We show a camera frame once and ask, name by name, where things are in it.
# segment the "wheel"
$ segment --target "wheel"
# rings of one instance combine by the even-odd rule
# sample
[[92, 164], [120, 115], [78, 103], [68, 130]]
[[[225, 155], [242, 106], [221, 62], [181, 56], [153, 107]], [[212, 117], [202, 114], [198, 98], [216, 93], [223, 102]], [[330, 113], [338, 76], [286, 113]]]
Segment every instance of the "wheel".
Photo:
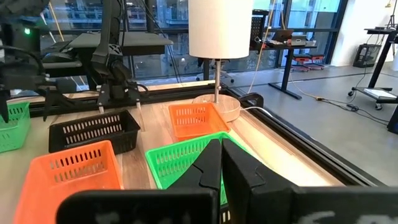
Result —
[[381, 105], [380, 103], [376, 103], [376, 105], [374, 105], [374, 109], [381, 110], [383, 109], [383, 105]]

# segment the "slotted basket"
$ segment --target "slotted basket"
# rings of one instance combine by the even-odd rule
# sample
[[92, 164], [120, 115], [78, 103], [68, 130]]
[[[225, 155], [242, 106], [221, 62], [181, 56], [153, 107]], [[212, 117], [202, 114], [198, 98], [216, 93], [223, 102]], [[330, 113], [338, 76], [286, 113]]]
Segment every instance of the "slotted basket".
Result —
[[140, 126], [127, 111], [91, 116], [50, 127], [49, 153], [110, 140], [115, 154], [133, 150]]
[[[232, 142], [246, 151], [242, 145], [226, 132], [209, 134], [147, 151], [146, 159], [157, 188], [167, 189], [187, 171], [212, 139], [222, 141], [224, 138], [232, 140]], [[223, 180], [221, 180], [220, 200], [221, 205], [227, 203]]]
[[29, 103], [8, 105], [9, 121], [0, 116], [0, 153], [21, 148], [30, 128]]
[[178, 141], [231, 130], [213, 103], [171, 105], [169, 111]]
[[99, 189], [123, 189], [110, 141], [37, 157], [30, 163], [14, 224], [54, 224], [64, 199]]

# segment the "wire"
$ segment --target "wire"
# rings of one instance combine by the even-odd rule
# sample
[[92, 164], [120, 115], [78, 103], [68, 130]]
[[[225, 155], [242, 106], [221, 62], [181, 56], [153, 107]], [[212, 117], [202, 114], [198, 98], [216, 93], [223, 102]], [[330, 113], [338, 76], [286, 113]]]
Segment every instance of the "wire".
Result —
[[[43, 12], [40, 13], [40, 17], [42, 18], [44, 24], [47, 26], [47, 22], [45, 21], [45, 17], [44, 17]], [[57, 43], [57, 41], [56, 41], [55, 38], [54, 38], [54, 35], [52, 35], [51, 30], [49, 30], [49, 34], [50, 34], [50, 36], [51, 36], [52, 41], [54, 41], [54, 43]]]
[[[269, 17], [268, 17], [268, 26], [267, 26], [266, 35], [265, 35], [264, 39], [266, 39], [266, 38], [267, 38], [267, 35], [268, 35], [269, 26], [270, 26], [270, 24], [271, 24], [272, 14], [273, 14], [273, 12], [274, 12], [274, 8], [275, 8], [275, 0], [274, 0], [274, 2], [272, 3], [272, 9], [271, 9], [271, 12], [270, 12]], [[261, 49], [260, 49], [260, 52], [259, 52], [259, 60], [257, 61], [256, 71], [254, 72], [254, 77], [253, 77], [253, 80], [252, 80], [252, 82], [251, 82], [251, 84], [250, 84], [250, 88], [249, 88], [249, 90], [248, 90], [248, 94], [250, 93], [251, 88], [253, 87], [254, 81], [255, 81], [256, 76], [257, 76], [257, 72], [258, 72], [258, 70], [259, 70], [260, 61], [261, 61], [261, 55], [262, 55], [262, 49], [263, 49], [263, 48], [264, 48], [264, 40], [262, 40]]]
[[[366, 44], [368, 44], [368, 42], [369, 42], [369, 40], [371, 39], [372, 36], [373, 36], [373, 34], [368, 38], [368, 40], [366, 41]], [[301, 90], [301, 89], [295, 84], [295, 81], [294, 81], [293, 78], [292, 78], [292, 74], [293, 74], [293, 73], [290, 74], [289, 80], [290, 80], [291, 83], [293, 83], [293, 85], [296, 87], [296, 89], [298, 89], [298, 90], [299, 90], [302, 94], [304, 94], [305, 96], [312, 97], [312, 98], [316, 99], [317, 101], [327, 100], [327, 101], [331, 101], [331, 102], [335, 102], [335, 103], [349, 104], [349, 103], [352, 103], [352, 102], [355, 100], [355, 98], [356, 98], [356, 91], [354, 91], [354, 97], [353, 97], [353, 98], [351, 99], [351, 101], [349, 101], [349, 102], [344, 102], [344, 101], [339, 101], [339, 100], [328, 99], [328, 98], [323, 97], [323, 96], [311, 95], [311, 94], [306, 93], [306, 92], [304, 92], [303, 90]], [[357, 82], [357, 84], [355, 85], [355, 88], [354, 88], [354, 89], [356, 89], [356, 88], [358, 87], [358, 85], [362, 82], [362, 80], [365, 78], [365, 76], [366, 76], [366, 66], [365, 66], [365, 68], [364, 68], [364, 73], [363, 73], [362, 78], [359, 80], [359, 82]]]
[[[362, 110], [362, 109], [351, 110], [351, 109], [348, 109], [347, 107], [338, 105], [338, 104], [336, 104], [336, 103], [332, 103], [332, 102], [330, 102], [330, 101], [328, 101], [328, 100], [323, 100], [322, 102], [328, 103], [328, 104], [333, 105], [333, 106], [336, 106], [336, 107], [338, 107], [338, 108], [340, 108], [340, 109], [342, 109], [342, 110], [345, 110], [345, 111], [354, 112], [354, 113], [356, 113], [357, 115], [360, 115], [360, 116], [362, 116], [362, 117], [364, 117], [364, 118], [370, 119], [370, 120], [372, 120], [372, 121], [374, 121], [374, 122], [377, 122], [377, 123], [379, 123], [379, 124], [387, 125], [386, 123], [383, 123], [383, 122], [380, 122], [380, 121], [388, 122], [388, 121], [386, 121], [386, 120], [383, 120], [383, 119], [380, 119], [380, 118], [376, 118], [376, 117], [374, 117], [373, 115], [369, 114], [367, 111]], [[360, 113], [358, 113], [358, 111], [364, 111], [365, 113], [371, 115], [371, 117], [366, 116], [366, 115], [363, 115], [363, 114], [360, 114]]]
[[380, 121], [384, 121], [384, 122], [387, 122], [387, 123], [390, 122], [390, 121], [385, 120], [385, 119], [377, 118], [377, 117], [373, 116], [371, 113], [367, 112], [367, 111], [364, 110], [364, 109], [358, 108], [358, 110], [359, 110], [359, 111], [362, 111], [362, 112], [364, 112], [364, 113], [366, 113], [366, 114], [368, 114], [369, 116], [371, 116], [371, 117], [374, 118], [374, 119], [378, 119], [378, 120], [380, 120]]
[[[147, 4], [144, 2], [144, 0], [141, 0], [141, 2], [143, 3], [143, 5], [145, 6], [145, 8], [147, 9], [147, 10], [145, 10], [145, 13], [146, 13], [148, 16], [150, 16], [150, 18], [152, 19], [152, 21], [154, 22], [154, 24], [157, 26], [157, 28], [158, 28], [158, 29], [160, 30], [160, 32], [162, 33], [163, 37], [167, 39], [166, 34], [163, 32], [162, 28], [161, 28], [160, 25], [157, 23], [157, 21], [156, 21], [154, 15], [151, 13], [152, 10], [149, 9], [149, 7], [148, 7]], [[176, 61], [175, 61], [174, 53], [173, 53], [173, 51], [172, 51], [172, 49], [171, 49], [171, 46], [168, 45], [168, 46], [167, 46], [167, 50], [169, 50], [169, 52], [170, 52], [170, 57], [171, 57], [171, 59], [172, 59], [172, 65], [173, 65], [173, 69], [174, 69], [175, 78], [177, 79], [177, 82], [178, 82], [178, 83], [180, 83], [180, 82], [182, 83], [182, 79], [181, 79], [181, 76], [180, 76], [180, 71], [179, 71], [179, 69], [178, 69], [178, 67], [177, 67], [177, 63], [176, 63]]]
[[32, 57], [32, 58], [36, 61], [36, 64], [37, 64], [37, 66], [39, 67], [39, 71], [37, 72], [37, 75], [42, 75], [42, 74], [45, 73], [45, 70], [44, 70], [44, 67], [43, 67], [43, 63], [42, 63], [42, 62], [40, 61], [40, 59], [39, 59], [35, 54], [33, 54], [32, 52], [29, 52], [29, 51], [27, 51], [27, 50], [24, 50], [24, 49], [21, 49], [21, 48], [18, 48], [18, 47], [11, 47], [11, 46], [7, 46], [7, 45], [2, 45], [2, 46], [0, 46], [0, 50], [2, 50], [2, 49], [5, 49], [5, 50], [16, 50], [16, 51], [18, 51], [18, 52], [22, 52], [22, 53], [24, 53], [24, 54], [29, 55], [30, 57]]
[[124, 36], [126, 35], [126, 30], [127, 30], [127, 4], [125, 4], [126, 1], [123, 1], [123, 36], [122, 36], [122, 44], [120, 46], [120, 49], [123, 50], [124, 47]]
[[248, 107], [248, 108], [241, 109], [241, 111], [246, 111], [246, 110], [250, 110], [250, 109], [259, 109], [259, 110], [265, 112], [265, 113], [266, 113], [268, 116], [270, 116], [271, 118], [273, 118], [273, 115], [271, 115], [270, 112], [268, 112], [266, 109], [261, 108], [261, 107], [259, 107], [259, 106], [250, 106], [250, 107]]
[[54, 21], [55, 21], [55, 24], [57, 25], [57, 29], [58, 29], [58, 32], [59, 32], [59, 34], [61, 36], [61, 39], [62, 39], [62, 41], [65, 41], [65, 39], [63, 38], [62, 32], [61, 32], [60, 24], [58, 23], [57, 16], [55, 15], [55, 11], [54, 11], [50, 1], [49, 1], [49, 7], [50, 7], [50, 10], [51, 10], [51, 14], [54, 17]]

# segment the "lamp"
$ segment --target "lamp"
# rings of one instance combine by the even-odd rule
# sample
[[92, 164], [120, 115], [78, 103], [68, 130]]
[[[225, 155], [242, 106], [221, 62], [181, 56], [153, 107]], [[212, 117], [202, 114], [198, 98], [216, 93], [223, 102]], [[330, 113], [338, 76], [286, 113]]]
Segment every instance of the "lamp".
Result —
[[189, 54], [216, 60], [215, 94], [194, 103], [214, 101], [224, 120], [239, 117], [240, 102], [220, 95], [221, 59], [249, 55], [253, 0], [189, 0]]

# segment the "white lampshade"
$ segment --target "white lampshade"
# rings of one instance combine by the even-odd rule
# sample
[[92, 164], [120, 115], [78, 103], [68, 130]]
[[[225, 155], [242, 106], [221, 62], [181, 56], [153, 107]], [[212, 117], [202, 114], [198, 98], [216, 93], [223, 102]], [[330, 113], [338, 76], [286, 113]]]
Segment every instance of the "white lampshade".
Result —
[[189, 0], [189, 54], [232, 59], [249, 55], [253, 0]]

